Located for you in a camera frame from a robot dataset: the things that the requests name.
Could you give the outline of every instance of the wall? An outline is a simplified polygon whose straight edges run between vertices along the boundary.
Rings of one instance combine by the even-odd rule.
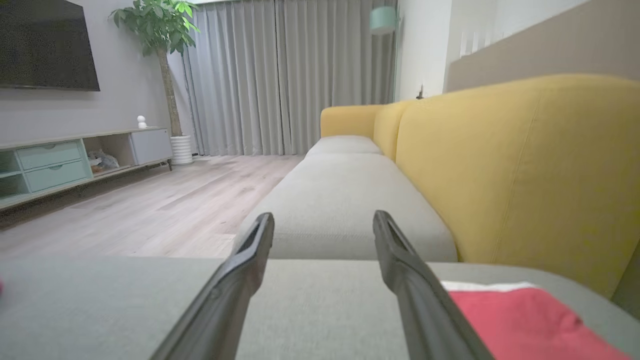
[[[395,100],[442,94],[451,0],[399,0]]]
[[[497,0],[495,32],[510,37],[589,0]]]
[[[452,62],[497,40],[493,34],[497,6],[498,0],[452,1],[445,79]]]
[[[592,0],[451,63],[447,90],[565,72],[640,80],[640,1]]]
[[[107,20],[131,0],[74,0],[84,6],[100,92],[0,89],[0,143],[168,127],[168,111],[158,60],[143,58],[137,40]]]

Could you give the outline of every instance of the gray wall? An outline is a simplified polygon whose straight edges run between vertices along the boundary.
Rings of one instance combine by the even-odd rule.
[[[593,0],[451,63],[448,92],[559,73],[640,80],[640,1]]]
[[[84,6],[101,91],[0,89],[0,143],[133,129],[138,115],[169,126],[157,58],[107,20],[131,0],[73,2]]]

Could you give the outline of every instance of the black plastic attachment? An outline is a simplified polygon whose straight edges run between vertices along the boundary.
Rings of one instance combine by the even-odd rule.
[[[151,359],[235,358],[249,299],[262,284],[273,228],[271,213],[258,216],[238,251],[220,265]]]
[[[411,359],[493,359],[386,211],[376,211],[373,232],[382,279],[397,296]]]

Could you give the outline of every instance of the potted plant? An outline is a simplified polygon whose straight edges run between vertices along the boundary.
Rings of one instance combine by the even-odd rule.
[[[181,0],[135,0],[133,6],[114,10],[110,17],[116,26],[124,25],[138,36],[142,44],[142,55],[156,53],[160,61],[160,70],[164,83],[164,93],[169,107],[171,120],[172,164],[190,164],[191,137],[183,136],[180,128],[178,107],[175,103],[173,81],[169,71],[167,53],[178,51],[180,54],[195,42],[189,35],[194,29],[200,32],[187,18],[193,18],[197,6]]]

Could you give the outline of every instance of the lamp shade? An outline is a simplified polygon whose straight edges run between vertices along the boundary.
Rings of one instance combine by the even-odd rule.
[[[396,9],[393,6],[381,6],[371,10],[372,35],[391,34],[396,30]]]

